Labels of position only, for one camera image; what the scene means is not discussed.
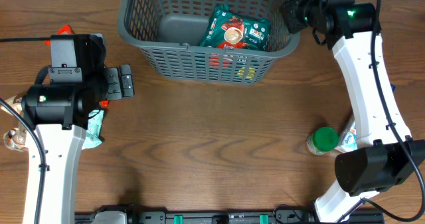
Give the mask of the green Nescafe coffee bag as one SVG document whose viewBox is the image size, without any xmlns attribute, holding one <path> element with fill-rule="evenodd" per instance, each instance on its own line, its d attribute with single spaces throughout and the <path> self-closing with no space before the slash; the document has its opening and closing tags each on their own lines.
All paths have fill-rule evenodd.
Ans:
<svg viewBox="0 0 425 224">
<path fill-rule="evenodd" d="M 247 49 L 251 51 L 265 51 L 270 38 L 271 22 L 265 18 L 251 19 L 230 12 L 228 5 L 219 5 L 214 8 L 209 18 L 208 28 L 199 45 L 201 47 L 224 49 Z M 260 67 L 260 61 L 254 60 L 248 64 L 247 56 L 218 54 L 210 56 L 209 67 L 215 71 L 222 71 L 222 79 L 235 82 L 245 80 L 250 82 Z"/>
</svg>

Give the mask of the Kleenex tissue multipack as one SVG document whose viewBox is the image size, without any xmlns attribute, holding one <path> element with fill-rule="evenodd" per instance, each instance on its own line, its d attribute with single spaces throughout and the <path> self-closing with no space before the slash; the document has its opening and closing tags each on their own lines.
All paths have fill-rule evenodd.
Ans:
<svg viewBox="0 0 425 224">
<path fill-rule="evenodd" d="M 344 130 L 340 133 L 339 143 L 335 149 L 341 153 L 355 151 L 357 149 L 356 139 L 356 122 L 354 115 L 352 115 L 347 121 Z"/>
</svg>

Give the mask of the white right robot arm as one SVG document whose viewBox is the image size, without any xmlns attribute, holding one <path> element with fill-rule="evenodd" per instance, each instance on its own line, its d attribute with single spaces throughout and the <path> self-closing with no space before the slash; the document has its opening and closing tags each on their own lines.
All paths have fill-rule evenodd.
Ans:
<svg viewBox="0 0 425 224">
<path fill-rule="evenodd" d="M 281 12 L 290 33 L 311 27 L 324 35 L 345 79 L 357 125 L 358 148 L 335 159 L 334 184 L 313 204 L 319 223 L 339 223 L 410 175 L 424 183 L 424 141 L 405 124 L 384 65 L 379 3 L 286 0 Z"/>
</svg>

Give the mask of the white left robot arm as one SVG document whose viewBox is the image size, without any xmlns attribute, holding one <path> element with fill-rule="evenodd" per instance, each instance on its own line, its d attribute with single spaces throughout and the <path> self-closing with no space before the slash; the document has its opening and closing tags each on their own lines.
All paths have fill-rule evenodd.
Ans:
<svg viewBox="0 0 425 224">
<path fill-rule="evenodd" d="M 76 179 L 89 114 L 131 98 L 127 64 L 106 67 L 101 34 L 53 35 L 51 64 L 23 96 L 29 175 L 23 223 L 73 223 Z"/>
</svg>

